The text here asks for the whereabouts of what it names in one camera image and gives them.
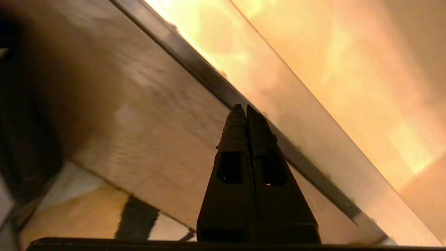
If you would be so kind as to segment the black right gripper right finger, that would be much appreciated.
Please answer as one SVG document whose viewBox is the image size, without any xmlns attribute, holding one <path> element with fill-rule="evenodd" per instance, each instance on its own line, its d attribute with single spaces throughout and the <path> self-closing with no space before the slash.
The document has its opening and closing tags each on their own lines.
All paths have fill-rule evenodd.
<svg viewBox="0 0 446 251">
<path fill-rule="evenodd" d="M 262 243 L 320 244 L 318 223 L 276 135 L 255 108 L 248 105 L 246 115 L 255 201 L 254 239 Z"/>
</svg>

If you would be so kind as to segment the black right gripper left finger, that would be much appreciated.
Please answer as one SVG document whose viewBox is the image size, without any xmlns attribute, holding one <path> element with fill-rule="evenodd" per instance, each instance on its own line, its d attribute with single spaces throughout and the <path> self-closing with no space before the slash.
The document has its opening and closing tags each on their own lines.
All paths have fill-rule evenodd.
<svg viewBox="0 0 446 251">
<path fill-rule="evenodd" d="M 234 105 L 226 118 L 197 220 L 199 242 L 246 242 L 257 220 L 254 161 L 247 115 Z"/>
</svg>

